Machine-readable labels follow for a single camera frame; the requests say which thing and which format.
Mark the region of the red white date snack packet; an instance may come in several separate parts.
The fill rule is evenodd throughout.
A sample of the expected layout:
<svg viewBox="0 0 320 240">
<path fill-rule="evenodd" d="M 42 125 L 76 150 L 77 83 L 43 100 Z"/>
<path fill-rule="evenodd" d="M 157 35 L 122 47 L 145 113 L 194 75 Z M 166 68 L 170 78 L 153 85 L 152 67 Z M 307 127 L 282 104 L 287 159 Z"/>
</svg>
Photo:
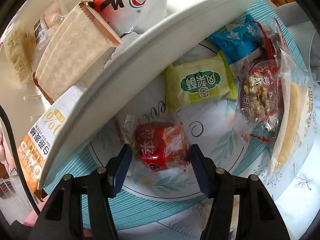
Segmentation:
<svg viewBox="0 0 320 240">
<path fill-rule="evenodd" d="M 119 35 L 142 34 L 167 17 L 167 0 L 89 0 Z"/>
</svg>

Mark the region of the bread slice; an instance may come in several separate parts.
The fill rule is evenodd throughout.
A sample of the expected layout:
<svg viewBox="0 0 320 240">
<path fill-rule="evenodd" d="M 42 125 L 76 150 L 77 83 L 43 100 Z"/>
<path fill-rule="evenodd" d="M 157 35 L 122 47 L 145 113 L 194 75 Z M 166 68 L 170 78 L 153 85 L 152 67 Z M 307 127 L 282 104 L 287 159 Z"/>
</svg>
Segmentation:
<svg viewBox="0 0 320 240">
<path fill-rule="evenodd" d="M 275 179 L 298 154 L 308 134 L 313 114 L 314 82 L 288 49 L 280 48 L 280 80 L 284 111 L 268 165 L 266 181 Z"/>
</svg>

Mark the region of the dark date clear red packet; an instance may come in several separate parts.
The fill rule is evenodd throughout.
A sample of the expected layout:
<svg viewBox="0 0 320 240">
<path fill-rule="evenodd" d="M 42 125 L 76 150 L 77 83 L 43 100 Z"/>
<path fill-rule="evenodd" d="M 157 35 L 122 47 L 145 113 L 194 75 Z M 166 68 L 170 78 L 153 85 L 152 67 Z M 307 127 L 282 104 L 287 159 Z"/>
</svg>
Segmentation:
<svg viewBox="0 0 320 240">
<path fill-rule="evenodd" d="M 268 17 L 262 23 L 253 20 L 259 29 L 259 45 L 264 60 L 281 61 L 281 48 L 288 48 L 278 20 Z"/>
</svg>

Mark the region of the orange oats bar packet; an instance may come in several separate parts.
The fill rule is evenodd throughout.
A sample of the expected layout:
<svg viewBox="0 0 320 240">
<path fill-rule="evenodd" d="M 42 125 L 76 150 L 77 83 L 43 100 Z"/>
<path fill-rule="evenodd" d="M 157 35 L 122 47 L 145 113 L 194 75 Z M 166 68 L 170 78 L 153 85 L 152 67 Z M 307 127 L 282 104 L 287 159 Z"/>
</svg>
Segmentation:
<svg viewBox="0 0 320 240">
<path fill-rule="evenodd" d="M 53 143 L 70 116 L 75 103 L 84 93 L 84 87 L 73 85 L 62 94 L 35 122 L 17 148 L 18 159 L 29 190 L 42 201 L 45 171 L 50 169 Z"/>
</svg>

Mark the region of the small red candy packet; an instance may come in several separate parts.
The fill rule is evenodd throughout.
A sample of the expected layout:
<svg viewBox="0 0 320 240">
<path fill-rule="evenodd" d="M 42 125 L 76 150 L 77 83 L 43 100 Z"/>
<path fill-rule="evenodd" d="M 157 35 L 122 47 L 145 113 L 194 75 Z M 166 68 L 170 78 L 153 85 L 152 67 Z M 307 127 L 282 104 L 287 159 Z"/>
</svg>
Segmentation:
<svg viewBox="0 0 320 240">
<path fill-rule="evenodd" d="M 134 150 L 135 159 L 150 172 L 177 168 L 186 172 L 190 163 L 189 141 L 177 113 L 156 117 L 125 115 L 121 132 Z"/>
</svg>

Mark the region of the walnut date red packet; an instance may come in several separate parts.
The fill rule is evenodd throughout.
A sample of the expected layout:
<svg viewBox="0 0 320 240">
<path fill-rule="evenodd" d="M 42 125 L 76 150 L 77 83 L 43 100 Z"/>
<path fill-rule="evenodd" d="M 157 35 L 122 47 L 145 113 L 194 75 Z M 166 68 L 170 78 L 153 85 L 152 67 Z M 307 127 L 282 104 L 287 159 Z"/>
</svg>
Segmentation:
<svg viewBox="0 0 320 240">
<path fill-rule="evenodd" d="M 235 125 L 246 141 L 276 138 L 284 111 L 280 66 L 280 60 L 267 60 L 244 69 Z"/>
</svg>

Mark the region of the popcorn cluster clear bag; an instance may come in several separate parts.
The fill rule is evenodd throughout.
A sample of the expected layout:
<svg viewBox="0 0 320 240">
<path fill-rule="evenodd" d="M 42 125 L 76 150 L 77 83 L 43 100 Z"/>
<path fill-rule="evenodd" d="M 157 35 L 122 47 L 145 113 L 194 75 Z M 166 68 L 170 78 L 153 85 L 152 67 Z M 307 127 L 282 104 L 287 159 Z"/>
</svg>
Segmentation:
<svg viewBox="0 0 320 240">
<path fill-rule="evenodd" d="M 33 45 L 22 21 L 11 22 L 1 37 L 5 54 L 20 83 L 32 80 Z"/>
</svg>

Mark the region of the blue snowflake snack packet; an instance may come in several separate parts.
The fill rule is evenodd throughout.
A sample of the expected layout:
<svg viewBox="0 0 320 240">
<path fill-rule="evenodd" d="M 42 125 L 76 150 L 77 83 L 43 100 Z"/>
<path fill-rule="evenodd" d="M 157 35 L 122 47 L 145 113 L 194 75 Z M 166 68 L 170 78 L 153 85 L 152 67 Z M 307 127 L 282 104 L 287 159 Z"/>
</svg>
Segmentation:
<svg viewBox="0 0 320 240">
<path fill-rule="evenodd" d="M 263 38 L 259 24 L 250 14 L 246 15 L 243 25 L 208 36 L 208 40 L 223 52 L 228 64 L 236 63 L 258 49 Z"/>
</svg>

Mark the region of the brown paper toast packet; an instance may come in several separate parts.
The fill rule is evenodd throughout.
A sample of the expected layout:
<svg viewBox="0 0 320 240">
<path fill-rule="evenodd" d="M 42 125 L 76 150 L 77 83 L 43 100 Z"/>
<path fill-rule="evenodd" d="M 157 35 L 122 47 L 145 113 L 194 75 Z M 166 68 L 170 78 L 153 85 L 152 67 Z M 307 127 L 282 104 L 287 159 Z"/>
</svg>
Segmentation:
<svg viewBox="0 0 320 240">
<path fill-rule="evenodd" d="M 66 16 L 49 41 L 34 73 L 49 103 L 76 84 L 110 48 L 122 43 L 110 25 L 85 1 Z"/>
</svg>

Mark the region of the white plastic storage bin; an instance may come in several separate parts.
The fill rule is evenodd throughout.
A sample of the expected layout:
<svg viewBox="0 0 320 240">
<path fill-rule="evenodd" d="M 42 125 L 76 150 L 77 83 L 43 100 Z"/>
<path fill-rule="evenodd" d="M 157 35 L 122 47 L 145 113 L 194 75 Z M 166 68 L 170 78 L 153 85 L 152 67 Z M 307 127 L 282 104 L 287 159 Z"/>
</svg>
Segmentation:
<svg viewBox="0 0 320 240">
<path fill-rule="evenodd" d="M 257 0 L 167 0 L 169 16 L 138 37 L 119 55 L 106 63 L 99 76 L 88 81 L 88 89 L 75 103 L 71 119 L 53 143 L 53 155 L 40 179 L 40 189 L 49 185 L 57 172 L 81 152 L 103 126 L 114 117 L 169 64 L 181 57 L 223 25 L 240 16 Z M 27 25 L 36 20 L 36 10 L 44 10 L 50 0 L 24 0 L 17 17 Z M 69 0 L 69 7 L 76 1 Z M 43 114 L 40 99 L 24 101 L 23 97 L 39 92 L 29 83 L 16 82 L 4 48 L 1 48 L 1 106 L 4 108 L 16 140 L 21 142 L 35 119 Z"/>
</svg>

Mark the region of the green pastry packet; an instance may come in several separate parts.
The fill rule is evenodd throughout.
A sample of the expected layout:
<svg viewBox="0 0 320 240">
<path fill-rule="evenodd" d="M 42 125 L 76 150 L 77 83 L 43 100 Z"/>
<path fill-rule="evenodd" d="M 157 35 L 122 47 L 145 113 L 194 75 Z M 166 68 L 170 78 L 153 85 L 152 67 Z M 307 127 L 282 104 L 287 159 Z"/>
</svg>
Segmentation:
<svg viewBox="0 0 320 240">
<path fill-rule="evenodd" d="M 205 59 L 169 65 L 165 79 L 165 97 L 170 114 L 199 102 L 238 98 L 233 73 L 222 51 Z"/>
</svg>

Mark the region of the teal patterned tablecloth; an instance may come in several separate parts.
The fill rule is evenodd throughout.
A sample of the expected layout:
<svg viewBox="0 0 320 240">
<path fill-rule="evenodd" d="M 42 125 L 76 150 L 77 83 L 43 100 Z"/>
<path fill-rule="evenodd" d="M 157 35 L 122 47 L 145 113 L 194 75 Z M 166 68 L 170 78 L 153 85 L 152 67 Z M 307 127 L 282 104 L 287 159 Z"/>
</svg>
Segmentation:
<svg viewBox="0 0 320 240">
<path fill-rule="evenodd" d="M 81 152 L 72 155 L 45 191 L 52 193 L 64 174 L 88 175 L 115 156 L 123 145 L 123 124 L 128 114 L 149 119 L 163 116 L 165 111 L 165 76 L 160 74 Z M 256 174 L 265 180 L 273 145 L 258 137 L 245 142 L 232 123 L 235 112 L 234 100 L 221 99 L 184 107 L 180 118 L 189 141 L 197 143 L 217 166 L 236 176 Z M 311 125 L 297 154 L 276 178 L 266 183 L 293 238 L 306 231 L 319 209 L 317 115 L 318 111 L 313 111 Z M 109 204 L 117 230 L 127 239 L 145 239 L 147 232 L 158 237 L 161 229 L 166 230 L 168 237 L 198 239 L 210 200 L 200 192 L 192 168 L 187 172 L 171 168 L 153 173 L 133 160 L 121 192 Z"/>
</svg>

